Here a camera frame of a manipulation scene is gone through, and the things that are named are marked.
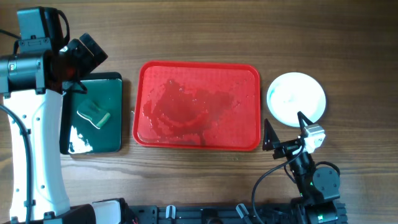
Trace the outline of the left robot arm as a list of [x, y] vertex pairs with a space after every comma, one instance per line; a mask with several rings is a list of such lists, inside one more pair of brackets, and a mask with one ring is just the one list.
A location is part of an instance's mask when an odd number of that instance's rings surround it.
[[1, 57], [1, 110], [9, 119], [14, 187], [10, 223], [125, 223], [121, 198], [71, 206], [60, 162], [63, 95], [107, 55], [88, 34], [70, 37], [53, 7], [17, 12], [14, 51]]

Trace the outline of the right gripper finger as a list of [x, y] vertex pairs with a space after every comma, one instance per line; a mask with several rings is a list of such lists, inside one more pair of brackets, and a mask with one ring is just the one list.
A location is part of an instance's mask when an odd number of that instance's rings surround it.
[[298, 116], [298, 123], [299, 123], [300, 129], [303, 129], [306, 126], [313, 124], [313, 122], [310, 121], [301, 111], [299, 111], [297, 113], [297, 116]]
[[263, 151], [271, 151], [278, 148], [280, 140], [277, 137], [272, 125], [268, 119], [264, 120], [264, 137], [262, 142]]

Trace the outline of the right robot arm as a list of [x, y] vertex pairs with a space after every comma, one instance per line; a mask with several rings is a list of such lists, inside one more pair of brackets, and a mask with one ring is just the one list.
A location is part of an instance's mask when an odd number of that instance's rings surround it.
[[261, 180], [283, 168], [297, 186], [299, 198], [291, 201], [289, 209], [294, 223], [345, 223], [345, 206], [340, 198], [340, 169], [331, 162], [315, 162], [315, 152], [326, 138], [325, 130], [311, 122], [301, 111], [297, 113], [300, 135], [282, 142], [268, 119], [264, 120], [262, 149], [272, 151], [274, 159], [285, 158], [281, 165], [267, 171]]

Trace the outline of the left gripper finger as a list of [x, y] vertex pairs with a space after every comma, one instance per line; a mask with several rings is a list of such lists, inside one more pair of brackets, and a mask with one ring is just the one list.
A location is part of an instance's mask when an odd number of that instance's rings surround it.
[[80, 37], [80, 41], [90, 51], [90, 71], [93, 71], [101, 63], [103, 63], [108, 55], [106, 52], [97, 44], [97, 42], [88, 34], [85, 33]]
[[64, 93], [87, 94], [87, 87], [81, 81], [66, 81], [62, 83]]

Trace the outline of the white plate top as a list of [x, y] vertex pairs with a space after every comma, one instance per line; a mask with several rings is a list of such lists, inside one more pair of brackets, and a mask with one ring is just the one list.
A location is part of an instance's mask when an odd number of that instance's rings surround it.
[[266, 103], [276, 120], [297, 128], [299, 111], [313, 123], [323, 116], [326, 111], [326, 94], [321, 84], [311, 76], [289, 72], [280, 75], [270, 84]]

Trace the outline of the yellow green sponge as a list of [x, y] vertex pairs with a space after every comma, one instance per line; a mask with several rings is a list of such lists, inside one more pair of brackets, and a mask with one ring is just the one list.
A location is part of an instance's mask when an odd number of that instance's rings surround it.
[[101, 129], [111, 117], [109, 112], [101, 109], [90, 99], [86, 99], [80, 103], [76, 113], [91, 123], [96, 129]]

